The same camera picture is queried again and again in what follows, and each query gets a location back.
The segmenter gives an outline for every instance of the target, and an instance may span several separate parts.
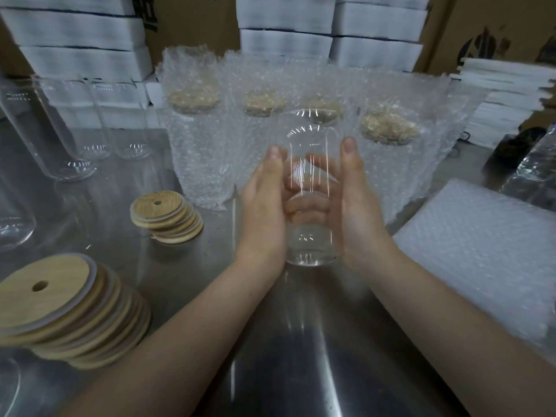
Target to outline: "stack of wooden lids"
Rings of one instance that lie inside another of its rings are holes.
[[[141,196],[129,208],[131,221],[146,228],[161,243],[177,244],[191,240],[203,229],[201,214],[184,196],[172,191]]]
[[[149,304],[106,265],[66,253],[0,282],[0,346],[25,346],[78,369],[114,363],[143,338]]]

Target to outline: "hand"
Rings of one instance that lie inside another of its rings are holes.
[[[299,191],[291,189],[284,203],[286,217],[292,224],[328,226],[344,264],[353,270],[367,269],[369,261],[395,245],[384,227],[380,201],[367,185],[357,142],[352,137],[343,140],[340,164],[314,153],[305,158],[335,180],[326,179],[315,188],[327,196],[291,198]],[[291,177],[285,186],[295,187]]]
[[[282,209],[285,149],[268,148],[241,193],[242,228],[236,260],[278,277],[286,261],[286,219]]]

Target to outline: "stack of white boxes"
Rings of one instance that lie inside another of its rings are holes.
[[[142,122],[149,128],[160,128],[155,106],[161,104],[157,98],[157,104],[151,103],[147,91],[156,79],[143,20],[135,16],[132,0],[0,0],[0,15],[37,76],[134,82],[135,93],[114,93],[118,99],[100,103],[103,115],[109,116],[110,108],[134,109],[129,112],[144,114]],[[82,100],[83,94],[76,91],[56,99],[55,105],[64,119],[80,117],[81,125],[96,123],[94,107]],[[112,125],[128,128],[134,114],[128,115]]]
[[[241,51],[327,58],[335,0],[236,0]]]
[[[429,0],[336,0],[330,58],[340,67],[411,72]]]
[[[490,89],[465,129],[469,142],[494,149],[505,135],[519,134],[519,125],[535,111],[544,110],[543,99],[552,97],[545,88],[556,84],[556,68],[483,58],[465,58],[454,79]]]

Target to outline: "metal table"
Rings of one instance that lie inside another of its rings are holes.
[[[5,122],[0,135],[2,170],[12,173],[38,222],[27,242],[0,254],[0,280],[47,255],[85,253],[107,263],[150,301],[151,333],[232,260],[232,201],[226,211],[200,210],[205,229],[184,245],[161,245],[131,224],[129,205],[135,198],[159,189],[180,190],[164,136],[158,138],[158,152],[144,160],[110,156],[84,181],[55,183],[40,173]],[[438,168],[433,192],[451,177],[499,186],[502,174],[483,169],[489,156],[487,149],[458,143]],[[408,205],[390,230],[396,231],[422,203]],[[78,372],[26,350],[0,350],[0,417],[17,382],[10,417],[52,415],[102,371]],[[367,286],[340,263],[286,267],[196,414],[467,415]]]

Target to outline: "forearm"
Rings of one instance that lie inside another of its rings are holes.
[[[556,370],[389,246],[369,261],[378,299],[473,416],[556,415]]]
[[[266,273],[232,264],[63,415],[190,415],[274,283]]]

